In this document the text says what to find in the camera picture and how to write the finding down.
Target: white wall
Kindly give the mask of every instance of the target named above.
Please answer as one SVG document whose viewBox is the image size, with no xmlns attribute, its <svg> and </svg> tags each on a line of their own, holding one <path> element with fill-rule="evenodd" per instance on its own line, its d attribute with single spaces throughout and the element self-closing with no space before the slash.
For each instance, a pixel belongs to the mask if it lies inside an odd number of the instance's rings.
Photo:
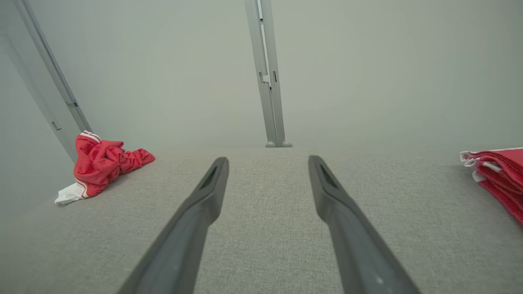
<svg viewBox="0 0 523 294">
<path fill-rule="evenodd" d="M 54 135 L 0 38 L 0 224 L 74 182 L 74 163 Z"/>
<path fill-rule="evenodd" d="M 30 0 L 93 129 L 126 149 L 267 142 L 242 0 Z"/>
<path fill-rule="evenodd" d="M 272 1 L 294 146 L 523 146 L 523 2 Z"/>
</svg>

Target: folded red towel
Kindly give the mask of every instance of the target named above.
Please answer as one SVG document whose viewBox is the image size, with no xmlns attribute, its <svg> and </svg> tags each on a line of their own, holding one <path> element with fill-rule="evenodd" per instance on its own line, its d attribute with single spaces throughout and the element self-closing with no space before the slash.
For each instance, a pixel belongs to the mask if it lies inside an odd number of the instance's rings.
<svg viewBox="0 0 523 294">
<path fill-rule="evenodd" d="M 463 151 L 460 159 L 465 166 L 476 166 L 476 182 L 523 225 L 523 149 Z"/>
<path fill-rule="evenodd" d="M 101 140 L 88 131 L 76 136 L 78 160 L 74 166 L 74 177 L 84 187 L 82 198 L 97 195 L 120 174 L 154 160 L 154 156 L 144 149 L 131 152 L 125 151 L 122 146 L 121 141 Z"/>
</svg>

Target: gray fabric surface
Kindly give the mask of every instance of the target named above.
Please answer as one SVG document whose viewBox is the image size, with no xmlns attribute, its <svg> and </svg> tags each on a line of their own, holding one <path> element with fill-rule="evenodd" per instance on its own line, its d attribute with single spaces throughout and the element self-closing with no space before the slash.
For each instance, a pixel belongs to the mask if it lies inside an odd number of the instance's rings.
<svg viewBox="0 0 523 294">
<path fill-rule="evenodd" d="M 448 159 L 352 151 L 176 151 L 99 196 L 51 201 L 0 228 L 0 292 L 111 293 L 212 161 L 230 160 L 195 293 L 340 293 L 327 226 L 316 215 L 309 154 L 327 162 L 424 293 L 523 288 L 523 230 Z"/>
</svg>

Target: white stripe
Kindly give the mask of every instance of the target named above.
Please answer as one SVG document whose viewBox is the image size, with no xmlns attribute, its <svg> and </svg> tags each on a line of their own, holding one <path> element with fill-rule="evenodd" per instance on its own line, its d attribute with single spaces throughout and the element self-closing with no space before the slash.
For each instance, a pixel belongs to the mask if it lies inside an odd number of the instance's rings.
<svg viewBox="0 0 523 294">
<path fill-rule="evenodd" d="M 77 178 L 74 178 L 74 179 L 77 180 L 80 185 L 84 186 L 85 192 L 82 194 L 82 196 L 84 196 L 85 198 L 88 198 L 89 195 L 87 194 L 87 185 Z"/>
<path fill-rule="evenodd" d="M 488 151 L 519 150 L 519 149 L 523 149 L 523 147 L 507 148 L 507 149 L 494 149 L 494 150 L 488 150 Z"/>
<path fill-rule="evenodd" d="M 86 137 L 91 138 L 91 139 L 95 140 L 96 142 L 100 143 L 100 140 L 97 137 L 93 136 L 93 135 L 86 134 L 86 133 L 81 133 L 80 135 L 86 136 Z"/>
<path fill-rule="evenodd" d="M 476 183 L 482 182 L 487 179 L 483 175 L 478 174 L 477 171 L 474 171 L 472 173 L 472 178 L 474 179 L 474 181 L 476 181 Z"/>
<path fill-rule="evenodd" d="M 100 136 L 98 136 L 98 135 L 95 134 L 95 133 L 91 133 L 91 132 L 89 132 L 89 131 L 84 131 L 84 132 L 87 132 L 88 134 L 90 134 L 90 135 L 92 135 L 92 136 L 95 136 L 95 137 L 97 137 L 97 138 L 100 138 Z"/>
<path fill-rule="evenodd" d="M 486 167 L 492 169 L 493 171 L 497 172 L 498 174 L 502 170 L 502 168 L 498 165 L 498 163 L 493 162 L 493 161 L 485 161 L 485 162 L 483 162 L 483 166 L 486 166 Z"/>
<path fill-rule="evenodd" d="M 476 165 L 476 162 L 480 161 L 481 157 L 469 159 L 465 162 L 465 167 L 472 167 Z"/>
</svg>

